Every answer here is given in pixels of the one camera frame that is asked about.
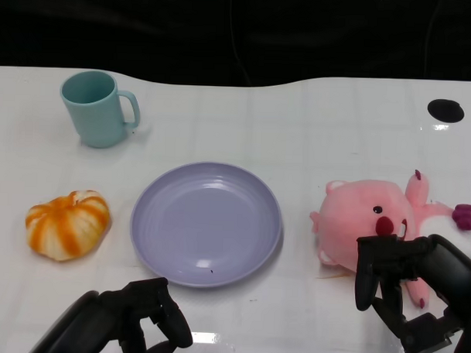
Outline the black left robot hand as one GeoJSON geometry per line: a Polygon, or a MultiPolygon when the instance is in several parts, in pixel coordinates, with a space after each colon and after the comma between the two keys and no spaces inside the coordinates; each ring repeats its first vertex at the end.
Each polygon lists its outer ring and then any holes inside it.
{"type": "Polygon", "coordinates": [[[132,281],[117,291],[86,292],[29,353],[100,353],[117,341],[122,353],[173,353],[193,337],[165,278],[132,281]],[[141,321],[150,319],[166,340],[148,348],[141,321]]]}

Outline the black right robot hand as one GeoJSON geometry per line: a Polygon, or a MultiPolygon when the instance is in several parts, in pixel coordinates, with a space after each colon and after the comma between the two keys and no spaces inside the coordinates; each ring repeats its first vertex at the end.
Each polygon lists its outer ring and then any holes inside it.
{"type": "Polygon", "coordinates": [[[471,353],[471,259],[441,235],[402,241],[397,235],[357,239],[355,301],[373,307],[401,342],[405,353],[433,353],[450,346],[471,353]],[[444,301],[442,317],[430,313],[412,320],[403,314],[401,283],[422,278],[444,301]]]}

